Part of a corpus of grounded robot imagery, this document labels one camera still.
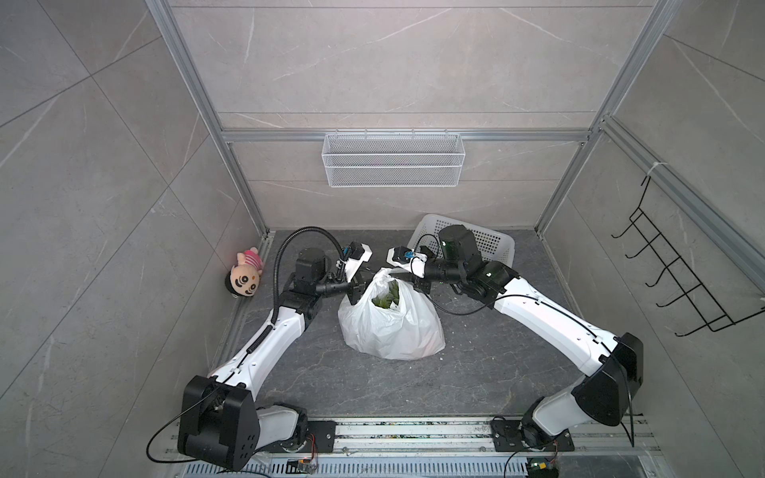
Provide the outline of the white plastic bag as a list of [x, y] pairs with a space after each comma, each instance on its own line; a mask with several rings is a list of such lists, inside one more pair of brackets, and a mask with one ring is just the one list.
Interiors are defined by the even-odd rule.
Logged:
[[[386, 310], [372, 300], [392, 280], [400, 286], [400, 308]], [[392, 276], [390, 268], [376, 272], [358, 304], [341, 301], [338, 319], [345, 343], [357, 352], [386, 360], [419, 360], [445, 348], [440, 318], [426, 295]]]

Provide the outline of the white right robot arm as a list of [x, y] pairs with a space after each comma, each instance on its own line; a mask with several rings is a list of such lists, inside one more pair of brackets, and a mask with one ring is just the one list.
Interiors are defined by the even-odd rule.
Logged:
[[448, 284], [458, 295], [516, 320], [555, 347], [581, 372], [571, 386], [539, 398], [518, 426], [524, 447], [541, 450], [570, 428], [588, 421], [619, 426], [634, 412], [643, 384], [643, 343], [616, 336], [551, 301], [510, 266], [486, 260], [473, 233], [461, 224], [445, 227], [438, 249], [404, 246], [388, 251], [388, 264], [404, 270], [416, 290]]

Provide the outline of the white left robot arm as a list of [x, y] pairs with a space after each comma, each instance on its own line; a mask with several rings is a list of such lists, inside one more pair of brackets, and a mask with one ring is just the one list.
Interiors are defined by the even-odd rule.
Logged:
[[337, 295], [357, 302], [367, 286], [357, 279], [373, 253], [353, 242], [336, 267], [318, 248], [303, 250], [285, 291], [257, 334], [210, 376], [186, 386], [179, 416], [177, 449], [192, 459], [241, 470], [258, 451], [279, 444], [301, 448], [308, 437], [306, 410], [289, 404], [259, 407], [257, 394], [288, 348], [305, 332], [323, 299]]

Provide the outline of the yellow pineapple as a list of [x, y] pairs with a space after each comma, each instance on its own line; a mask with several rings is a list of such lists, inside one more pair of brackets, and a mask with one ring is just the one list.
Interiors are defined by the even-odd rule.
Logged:
[[386, 310], [392, 310], [400, 308], [400, 286], [398, 286], [397, 280], [392, 280], [386, 284], [386, 290], [378, 294], [372, 303], [380, 308]]

